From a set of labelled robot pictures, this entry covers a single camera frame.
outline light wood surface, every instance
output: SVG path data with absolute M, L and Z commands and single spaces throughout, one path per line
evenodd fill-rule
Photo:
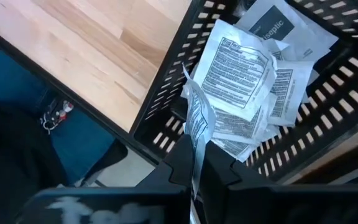
M 0 36 L 129 131 L 191 0 L 0 0 Z

